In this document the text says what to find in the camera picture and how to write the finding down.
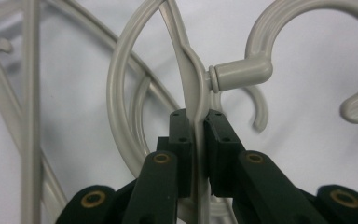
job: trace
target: hanger hook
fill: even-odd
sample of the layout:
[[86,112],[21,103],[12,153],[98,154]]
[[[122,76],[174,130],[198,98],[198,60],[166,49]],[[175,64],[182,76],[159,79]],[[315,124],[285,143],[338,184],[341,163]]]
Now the hanger hook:
[[[246,45],[245,59],[212,67],[215,73],[213,89],[226,91],[269,80],[272,75],[272,47],[280,30],[298,15],[320,8],[337,9],[358,19],[358,1],[276,0],[255,23]],[[341,105],[340,111],[345,120],[358,123],[358,92]]]

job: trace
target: brass grommet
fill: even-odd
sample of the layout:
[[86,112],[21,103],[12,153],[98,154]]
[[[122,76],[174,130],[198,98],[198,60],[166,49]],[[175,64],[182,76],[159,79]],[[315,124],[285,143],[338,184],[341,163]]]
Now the brass grommet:
[[170,160],[171,157],[165,153],[159,153],[153,157],[153,161],[160,164],[167,163]]
[[248,160],[252,163],[263,163],[264,162],[264,158],[256,153],[246,154],[246,160]]
[[342,189],[330,192],[330,197],[336,202],[349,208],[358,208],[358,199]]
[[81,205],[85,208],[92,208],[100,205],[106,198],[105,193],[100,190],[94,190],[81,199]]

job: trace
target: clip jaw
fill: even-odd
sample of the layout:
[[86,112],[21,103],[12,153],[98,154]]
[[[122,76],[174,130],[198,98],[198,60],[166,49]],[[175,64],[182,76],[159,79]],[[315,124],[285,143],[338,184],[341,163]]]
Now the clip jaw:
[[[247,151],[227,118],[210,110],[204,121],[212,194],[233,198],[238,223],[358,223],[358,193],[337,185],[312,196],[296,188],[265,154]],[[192,186],[193,140],[184,109],[170,117],[170,136],[158,139],[138,179],[115,192],[83,189],[57,224],[176,223],[178,198]]]

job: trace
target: white fabric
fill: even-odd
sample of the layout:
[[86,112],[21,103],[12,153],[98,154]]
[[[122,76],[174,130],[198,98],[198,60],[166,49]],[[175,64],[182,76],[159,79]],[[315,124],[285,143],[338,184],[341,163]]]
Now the white fabric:
[[[142,1],[79,1],[116,34]],[[255,20],[272,1],[178,1],[189,41],[207,68],[243,58]],[[0,23],[14,45],[0,54],[21,95],[21,17]],[[184,107],[180,77],[162,18],[156,14],[134,48]],[[133,177],[121,159],[107,119],[106,76],[112,51],[79,22],[54,7],[41,16],[42,144],[66,196],[94,184],[123,187]],[[269,155],[296,186],[312,194],[321,185],[358,191],[358,125],[339,105],[358,91],[358,21],[331,10],[290,22],[273,50],[274,73],[259,85],[269,107],[267,129],[251,128],[255,112],[241,90],[223,93],[223,108],[248,150]],[[127,98],[139,78],[129,72]],[[144,109],[149,148],[168,135],[168,111],[148,97]],[[20,223],[20,156],[0,117],[0,223]]]

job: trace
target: white background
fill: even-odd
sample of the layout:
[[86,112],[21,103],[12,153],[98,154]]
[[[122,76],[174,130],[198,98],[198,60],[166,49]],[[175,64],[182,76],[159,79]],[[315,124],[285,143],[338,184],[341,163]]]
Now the white background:
[[[142,1],[79,1],[120,34]],[[272,1],[178,1],[192,48],[207,68],[243,58],[247,36]],[[14,51],[0,53],[21,97],[21,15],[0,22],[0,37]],[[90,185],[115,189],[133,180],[112,137],[105,102],[112,50],[81,23],[46,6],[41,15],[41,147],[64,193]],[[134,47],[181,107],[185,107],[172,44],[157,13]],[[358,92],[358,21],[318,10],[288,23],[275,42],[274,73],[259,85],[269,108],[262,133],[252,130],[254,106],[244,91],[223,93],[223,108],[248,150],[269,155],[296,186],[312,194],[321,185],[358,191],[358,125],[339,116],[339,105]],[[138,77],[126,79],[130,99]],[[168,135],[169,111],[148,97],[144,126],[150,148]],[[21,158],[0,117],[0,223],[20,223]],[[44,222],[49,223],[46,215]]]

